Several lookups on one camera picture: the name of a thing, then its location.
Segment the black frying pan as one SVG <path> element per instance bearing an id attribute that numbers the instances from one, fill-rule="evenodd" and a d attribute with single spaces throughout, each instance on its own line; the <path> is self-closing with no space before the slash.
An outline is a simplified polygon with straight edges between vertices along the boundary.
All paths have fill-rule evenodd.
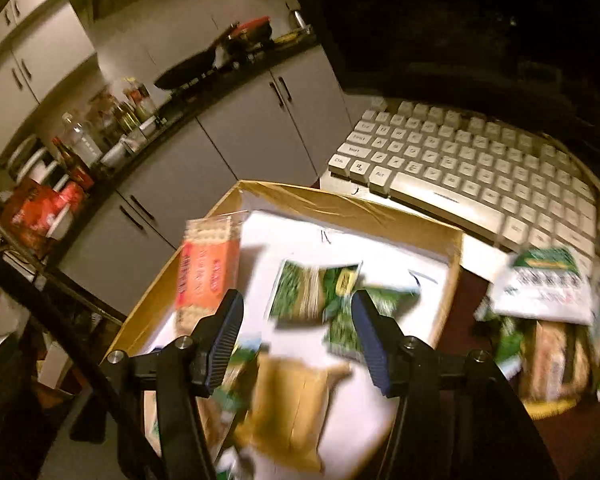
<path id="1" fill-rule="evenodd" d="M 206 50 L 202 50 L 169 68 L 154 81 L 154 86 L 164 91 L 175 91 L 210 72 L 214 66 L 216 50 L 227 40 L 230 33 L 238 25 L 238 22 L 230 24 L 212 41 Z"/>

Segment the dark sauce bottle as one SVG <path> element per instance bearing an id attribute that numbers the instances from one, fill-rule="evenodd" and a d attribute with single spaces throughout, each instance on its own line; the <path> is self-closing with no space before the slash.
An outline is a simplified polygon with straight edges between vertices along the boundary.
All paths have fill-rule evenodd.
<path id="1" fill-rule="evenodd" d="M 79 156 L 62 142 L 58 136 L 53 138 L 53 144 L 64 163 L 69 177 L 76 182 L 84 191 L 88 191 L 94 184 L 94 178 L 86 163 Z"/>

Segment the orange soda cracker pack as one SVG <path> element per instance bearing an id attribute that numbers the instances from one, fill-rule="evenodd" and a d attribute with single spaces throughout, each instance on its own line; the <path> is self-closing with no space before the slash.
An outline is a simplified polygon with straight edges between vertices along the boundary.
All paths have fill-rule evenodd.
<path id="1" fill-rule="evenodd" d="M 190 334 L 237 285 L 245 210 L 188 220 L 178 263 L 175 333 Z"/>

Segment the white green medicine box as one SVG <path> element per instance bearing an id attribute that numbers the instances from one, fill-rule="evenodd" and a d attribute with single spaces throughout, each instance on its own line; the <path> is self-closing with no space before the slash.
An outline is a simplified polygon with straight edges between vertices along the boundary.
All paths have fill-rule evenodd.
<path id="1" fill-rule="evenodd" d="M 592 289 L 567 247 L 529 248 L 509 259 L 488 292 L 499 316 L 590 326 Z"/>

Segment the white computer keyboard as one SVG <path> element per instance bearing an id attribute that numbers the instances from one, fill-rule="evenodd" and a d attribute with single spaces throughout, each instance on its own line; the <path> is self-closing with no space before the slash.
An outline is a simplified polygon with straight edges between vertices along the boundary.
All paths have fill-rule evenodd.
<path id="1" fill-rule="evenodd" d="M 324 190 L 393 200 L 508 250 L 595 257 L 592 185 L 555 144 L 477 113 L 373 98 L 321 176 Z"/>

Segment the red lidded pot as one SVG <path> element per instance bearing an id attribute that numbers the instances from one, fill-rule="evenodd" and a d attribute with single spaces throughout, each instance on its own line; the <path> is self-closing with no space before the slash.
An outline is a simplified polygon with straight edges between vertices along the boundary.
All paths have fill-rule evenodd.
<path id="1" fill-rule="evenodd" d="M 231 56 L 239 56 L 257 46 L 266 46 L 272 41 L 272 32 L 271 19 L 268 16 L 240 24 L 227 36 L 227 53 Z"/>

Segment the tan snack packet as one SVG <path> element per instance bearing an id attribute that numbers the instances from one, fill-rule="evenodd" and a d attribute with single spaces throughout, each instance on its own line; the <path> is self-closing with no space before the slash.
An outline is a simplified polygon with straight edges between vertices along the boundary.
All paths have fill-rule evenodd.
<path id="1" fill-rule="evenodd" d="M 321 471 L 318 444 L 330 393 L 350 375 L 348 364 L 312 367 L 300 360 L 261 354 L 250 407 L 235 429 L 235 441 L 279 465 Z"/>

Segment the olive green peas bag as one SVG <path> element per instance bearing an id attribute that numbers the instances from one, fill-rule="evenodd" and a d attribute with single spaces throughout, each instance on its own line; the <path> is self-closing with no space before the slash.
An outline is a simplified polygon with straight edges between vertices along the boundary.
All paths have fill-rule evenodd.
<path id="1" fill-rule="evenodd" d="M 268 318 L 277 326 L 321 325 L 330 322 L 354 292 L 360 264 L 304 266 L 286 260 L 273 289 Z"/>

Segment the round cracker green pack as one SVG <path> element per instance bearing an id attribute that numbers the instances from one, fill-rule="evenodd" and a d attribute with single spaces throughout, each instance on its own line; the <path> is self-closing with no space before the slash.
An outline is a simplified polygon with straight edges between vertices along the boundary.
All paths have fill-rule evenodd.
<path id="1" fill-rule="evenodd" d="M 222 385 L 212 396 L 223 411 L 238 412 L 249 405 L 257 380 L 261 344 L 259 337 L 238 341 L 228 361 Z"/>

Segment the black computer monitor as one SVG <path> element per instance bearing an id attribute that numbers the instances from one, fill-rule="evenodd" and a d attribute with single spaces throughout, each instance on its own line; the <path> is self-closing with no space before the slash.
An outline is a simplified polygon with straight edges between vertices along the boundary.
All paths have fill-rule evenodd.
<path id="1" fill-rule="evenodd" d="M 343 89 L 456 104 L 600 149 L 600 0 L 298 0 Z"/>

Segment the clear plastic bottle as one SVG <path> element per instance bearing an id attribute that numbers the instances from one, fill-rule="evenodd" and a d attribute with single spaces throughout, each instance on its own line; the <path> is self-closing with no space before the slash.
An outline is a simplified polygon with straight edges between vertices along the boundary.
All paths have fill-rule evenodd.
<path id="1" fill-rule="evenodd" d="M 67 112 L 62 115 L 64 124 L 64 142 L 71 148 L 87 167 L 93 167 L 102 158 L 102 150 L 93 138 L 91 125 L 78 113 Z"/>

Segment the cardboard box tray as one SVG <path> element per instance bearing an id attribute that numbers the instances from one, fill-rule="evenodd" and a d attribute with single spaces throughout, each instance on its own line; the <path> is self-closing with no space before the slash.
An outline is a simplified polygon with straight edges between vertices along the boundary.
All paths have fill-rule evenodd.
<path id="1" fill-rule="evenodd" d="M 284 261 L 304 266 L 361 263 L 366 284 L 405 286 L 419 280 L 420 298 L 398 319 L 405 335 L 431 347 L 440 339 L 454 297 L 463 233 L 414 214 L 314 188 L 239 181 L 209 212 L 249 211 L 242 225 L 237 288 L 245 313 L 239 338 L 260 338 L 271 356 L 299 359 L 313 367 L 346 361 L 323 346 L 325 326 L 278 330 L 268 320 Z M 130 356 L 165 346 L 174 337 L 174 299 L 180 250 L 168 261 L 129 314 L 109 350 Z M 351 363 L 351 375 L 335 388 L 318 452 L 323 471 L 302 474 L 254 453 L 256 478 L 353 479 L 388 436 L 397 400 L 373 385 L 366 365 Z"/>

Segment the red snack bag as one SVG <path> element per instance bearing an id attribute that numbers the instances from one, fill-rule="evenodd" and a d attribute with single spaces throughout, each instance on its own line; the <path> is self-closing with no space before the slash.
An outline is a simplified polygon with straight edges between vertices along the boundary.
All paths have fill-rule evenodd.
<path id="1" fill-rule="evenodd" d="M 84 189 L 71 180 L 57 192 L 46 184 L 25 177 L 7 200 L 0 215 L 1 225 L 27 248 L 44 254 L 47 234 L 61 211 L 77 212 Z"/>

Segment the green peas snack bag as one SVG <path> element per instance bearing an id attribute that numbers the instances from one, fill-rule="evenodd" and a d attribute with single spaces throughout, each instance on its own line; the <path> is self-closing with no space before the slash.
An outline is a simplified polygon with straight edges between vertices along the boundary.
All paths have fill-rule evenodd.
<path id="1" fill-rule="evenodd" d="M 370 295 L 376 310 L 381 315 L 396 320 L 411 310 L 419 302 L 420 297 L 418 281 L 404 288 L 364 285 L 358 288 L 358 292 L 360 290 L 365 290 Z M 330 319 L 323 344 L 334 356 L 359 363 L 364 362 L 362 346 L 352 320 L 351 298 L 344 300 L 342 306 Z"/>

